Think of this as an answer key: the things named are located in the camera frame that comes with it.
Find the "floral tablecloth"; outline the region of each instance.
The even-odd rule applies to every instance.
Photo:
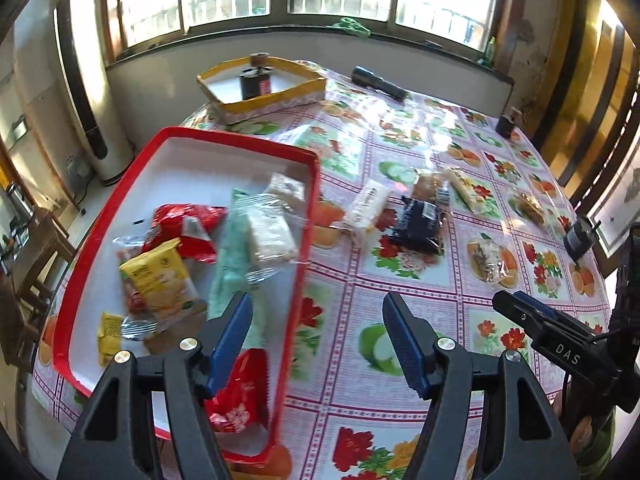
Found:
[[[562,244],[562,229],[574,212],[530,142],[494,132],[496,119],[412,93],[398,104],[349,79],[304,62],[328,77],[326,100],[261,116],[229,129],[315,151],[321,159],[322,201],[317,207],[312,263],[306,274],[302,318],[282,421],[277,471],[293,480],[399,479],[415,449],[428,402],[410,390],[382,325],[382,299],[400,292],[412,312],[441,335],[468,350],[500,355],[519,350],[549,397],[561,389],[563,372],[530,348],[521,329],[492,310],[496,286],[482,282],[467,247],[491,238],[502,247],[524,290],[566,311],[597,332],[609,319],[604,283],[593,254],[574,264]],[[208,105],[183,123],[223,129]],[[425,256],[395,245],[390,229],[415,170],[456,165],[464,169],[487,208],[475,216],[457,194],[446,222],[443,256]],[[368,179],[393,190],[388,209],[367,243],[327,229],[340,219]],[[548,215],[545,228],[518,209],[513,192],[533,192]],[[51,323],[66,287],[55,298]],[[50,365],[45,330],[33,371],[33,393],[68,430],[82,398]],[[464,478],[479,437],[482,395],[473,394],[458,470]],[[167,478],[177,478],[171,446],[163,446]]]

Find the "white snack bar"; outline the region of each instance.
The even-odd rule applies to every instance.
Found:
[[[279,196],[292,208],[299,208],[305,204],[305,185],[280,173],[271,175],[269,186],[264,192]]]
[[[347,209],[342,224],[350,229],[358,247],[365,244],[367,234],[375,228],[390,195],[388,187],[369,180]]]
[[[254,207],[247,212],[252,261],[261,269],[290,262],[298,247],[289,225],[277,208]]]

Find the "windowsill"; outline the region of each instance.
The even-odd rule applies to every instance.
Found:
[[[353,34],[349,34],[343,30],[338,28],[331,27],[319,27],[317,25],[270,25],[267,27],[251,27],[251,28],[238,28],[236,30],[224,30],[221,32],[210,32],[207,34],[199,34],[197,36],[185,36],[184,38],[180,38],[180,40],[171,41],[169,43],[160,44],[158,46],[150,47],[148,50],[144,52],[140,52],[138,54],[132,54],[132,56],[128,56],[125,59],[121,59],[116,61],[115,63],[109,65],[107,70],[112,67],[118,66],[122,63],[126,63],[127,61],[137,59],[142,56],[146,56],[148,54],[152,54],[155,52],[160,52],[161,50],[166,50],[169,48],[174,48],[179,45],[195,43],[197,41],[204,40],[215,40],[216,38],[229,38],[231,36],[242,36],[243,34],[264,34],[268,32],[319,32],[322,34],[338,34],[341,36],[349,36],[350,38],[357,38]],[[411,40],[404,40],[402,38],[395,38],[393,36],[386,36],[385,34],[377,34],[372,33],[370,35],[370,39],[376,41],[385,41],[387,43],[395,43],[403,46],[408,46],[411,48],[416,48],[419,50],[423,50],[428,54],[434,54],[436,56],[442,56],[454,62],[462,63],[470,68],[475,68],[476,70],[481,70],[485,72],[487,75],[496,78],[504,83],[510,84],[513,86],[513,79],[507,75],[496,72],[495,70],[480,65],[476,63],[474,60],[460,56],[459,54],[455,54],[444,48],[438,48],[436,46],[430,44],[421,44]]]

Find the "wall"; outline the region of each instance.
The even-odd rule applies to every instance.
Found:
[[[410,90],[501,113],[511,85],[463,63],[416,48],[326,32],[265,32],[176,44],[107,70],[120,122],[142,147],[164,126],[179,124],[206,97],[196,75],[252,52],[308,59],[349,75],[362,65]]]
[[[515,85],[508,106],[526,111],[535,99],[555,35],[561,0],[526,0],[523,20],[530,24],[527,41],[516,44],[508,75]]]

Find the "green cloth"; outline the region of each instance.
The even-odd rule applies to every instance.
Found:
[[[360,36],[361,38],[368,38],[371,35],[371,31],[367,27],[353,18],[343,18],[338,23],[334,23],[331,28],[340,28],[349,34]]]
[[[232,202],[250,196],[241,189],[234,189]],[[238,211],[229,210],[222,243],[218,246],[216,273],[209,294],[207,319],[222,315],[236,292],[247,292],[254,304],[254,318],[246,335],[243,349],[264,348],[264,330],[266,325],[266,302],[259,285],[251,285],[246,280],[250,267],[246,238],[246,218]]]

